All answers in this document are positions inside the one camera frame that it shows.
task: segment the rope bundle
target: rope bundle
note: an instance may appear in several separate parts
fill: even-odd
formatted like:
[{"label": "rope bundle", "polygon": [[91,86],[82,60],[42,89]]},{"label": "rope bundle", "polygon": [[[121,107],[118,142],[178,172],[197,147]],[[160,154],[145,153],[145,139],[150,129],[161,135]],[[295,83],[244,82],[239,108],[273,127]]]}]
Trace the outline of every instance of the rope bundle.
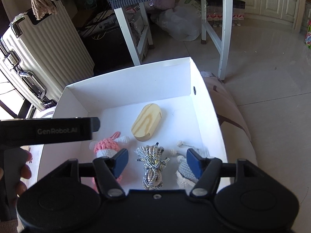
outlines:
[{"label": "rope bundle", "polygon": [[37,20],[45,14],[57,14],[58,10],[50,0],[31,0],[31,7]]},{"label": "rope bundle", "polygon": [[144,162],[145,175],[142,179],[142,185],[145,190],[156,190],[161,188],[163,184],[161,171],[167,166],[169,158],[161,159],[164,149],[158,147],[158,144],[139,147],[135,151],[140,157],[137,161]]}]

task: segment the human hand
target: human hand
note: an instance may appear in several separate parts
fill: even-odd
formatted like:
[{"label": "human hand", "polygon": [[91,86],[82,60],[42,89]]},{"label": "human hand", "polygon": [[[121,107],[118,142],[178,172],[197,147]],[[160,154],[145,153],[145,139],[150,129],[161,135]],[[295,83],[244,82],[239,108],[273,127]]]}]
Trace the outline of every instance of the human hand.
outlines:
[{"label": "human hand", "polygon": [[[27,161],[31,161],[32,160],[32,154],[30,152],[27,152],[27,153],[28,153]],[[2,168],[0,168],[0,180],[2,179],[3,175],[4,175],[4,171]],[[31,171],[30,171],[30,168],[28,165],[24,165],[22,167],[21,177],[24,179],[27,179],[27,180],[29,180],[31,178]],[[27,190],[27,187],[26,187],[25,183],[20,180],[19,183],[17,184],[15,190],[16,190],[16,194],[18,196],[20,196],[20,195],[22,195],[23,192],[25,192]]]}]

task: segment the gray rope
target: gray rope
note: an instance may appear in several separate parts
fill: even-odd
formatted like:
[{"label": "gray rope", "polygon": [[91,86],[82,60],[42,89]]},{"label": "gray rope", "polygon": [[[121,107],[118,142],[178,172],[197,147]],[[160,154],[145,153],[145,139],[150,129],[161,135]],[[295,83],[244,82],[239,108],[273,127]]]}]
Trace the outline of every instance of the gray rope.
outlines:
[{"label": "gray rope", "polygon": [[145,190],[156,190],[162,187],[161,171],[167,166],[169,158],[161,159],[164,152],[163,147],[158,147],[158,143],[153,146],[142,146],[135,150],[140,157],[137,161],[144,162],[145,175],[142,179],[142,185]]}]

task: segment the cardboard box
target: cardboard box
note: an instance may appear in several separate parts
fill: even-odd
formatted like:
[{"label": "cardboard box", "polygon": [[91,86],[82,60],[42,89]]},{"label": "cardboard box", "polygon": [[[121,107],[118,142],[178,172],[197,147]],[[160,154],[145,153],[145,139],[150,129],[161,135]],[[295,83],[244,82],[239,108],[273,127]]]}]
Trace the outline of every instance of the cardboard box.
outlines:
[{"label": "cardboard box", "polygon": [[[162,119],[152,138],[137,141],[131,127],[143,107],[156,103],[162,111]],[[169,150],[176,149],[186,155],[187,148],[177,147],[182,140],[197,148],[208,150],[211,156],[227,162],[217,116],[204,81],[191,58],[161,61],[131,67],[96,76],[65,88],[55,109],[53,118],[99,117],[101,127],[93,133],[93,140],[100,141],[120,131],[131,139],[129,162],[122,173],[121,186],[143,189],[143,163],[138,162],[134,150],[139,146],[159,142],[164,147],[163,157],[170,157],[163,170],[163,190],[178,189],[177,157]],[[70,158],[80,163],[92,162],[94,152],[91,141],[44,145],[38,180]],[[82,183],[92,186],[90,178]],[[220,188],[229,185],[222,178]]]}]

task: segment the ribbed suitcase shell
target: ribbed suitcase shell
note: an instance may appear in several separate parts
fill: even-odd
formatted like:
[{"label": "ribbed suitcase shell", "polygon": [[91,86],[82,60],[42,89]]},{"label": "ribbed suitcase shell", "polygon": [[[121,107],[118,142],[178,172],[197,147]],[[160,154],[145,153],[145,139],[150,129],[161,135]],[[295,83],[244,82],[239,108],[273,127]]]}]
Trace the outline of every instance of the ribbed suitcase shell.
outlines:
[{"label": "ribbed suitcase shell", "polygon": [[[67,85],[94,76],[94,62],[61,0],[54,3],[59,10],[57,15],[49,15],[37,25],[25,15],[24,20],[18,23],[21,36],[17,38],[10,27],[3,40],[7,48],[18,56],[19,66],[35,74],[46,87],[46,97],[58,102]],[[1,52],[0,57],[0,69],[9,81],[35,107],[44,109],[21,77],[7,68]]]}]

